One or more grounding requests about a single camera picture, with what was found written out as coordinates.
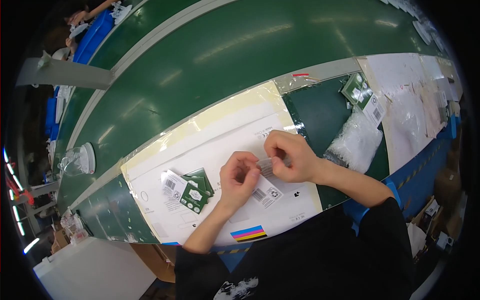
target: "printed circle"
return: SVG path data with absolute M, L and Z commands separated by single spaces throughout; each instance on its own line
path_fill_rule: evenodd
M 148 195 L 147 195 L 147 193 L 145 193 L 144 191 L 142 191 L 142 192 L 140 193 L 140 196 L 142 197 L 142 199 L 143 199 L 144 201 L 148 201 Z

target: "white print on shirt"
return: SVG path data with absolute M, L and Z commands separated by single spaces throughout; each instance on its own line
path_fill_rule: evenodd
M 253 295 L 253 292 L 248 291 L 258 285 L 258 278 L 250 278 L 248 280 L 240 281 L 238 286 L 233 283 L 225 281 L 222 287 L 218 290 L 213 300 L 234 300 L 245 299 Z

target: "magenta stripe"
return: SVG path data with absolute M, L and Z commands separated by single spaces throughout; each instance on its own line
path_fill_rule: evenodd
M 251 234 L 255 234 L 255 233 L 260 233 L 260 232 L 263 232 L 264 230 L 263 229 L 259 229 L 259 230 L 254 230 L 254 231 L 250 231 L 250 232 L 247 232 L 247 233 L 242 233 L 242 234 L 237 234 L 237 235 L 234 235 L 232 236 L 234 239 L 238 239 L 238 238 L 242 238 L 242 237 L 246 237 L 247 235 L 251 235 Z

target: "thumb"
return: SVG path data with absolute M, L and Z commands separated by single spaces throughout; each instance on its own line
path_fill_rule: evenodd
M 257 168 L 250 169 L 247 175 L 245 175 L 245 180 L 242 184 L 242 189 L 248 191 L 249 194 L 252 193 L 255 185 L 257 185 L 258 177 L 260 176 L 260 170 Z
M 278 156 L 272 157 L 273 174 L 283 181 L 288 182 L 291 178 L 292 170 L 287 168 Z

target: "worker's hand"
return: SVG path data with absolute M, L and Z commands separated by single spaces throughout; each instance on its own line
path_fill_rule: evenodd
M 67 38 L 65 40 L 65 45 L 70 48 L 70 52 L 73 54 L 78 48 L 78 44 L 75 43 L 75 38 Z
M 272 159 L 273 174 L 286 182 L 315 182 L 322 174 L 322 161 L 308 146 L 300 134 L 272 130 L 265 140 L 265 152 Z M 283 159 L 288 155 L 291 164 L 285 166 Z
M 90 16 L 90 14 L 88 12 L 81 11 L 72 18 L 69 25 L 73 24 L 73 25 L 77 26 L 81 21 L 86 21 L 86 20 L 89 20 L 91 18 L 92 17 Z
M 253 153 L 236 151 L 220 169 L 222 196 L 217 205 L 227 214 L 233 215 L 252 195 L 260 175 L 256 162 Z

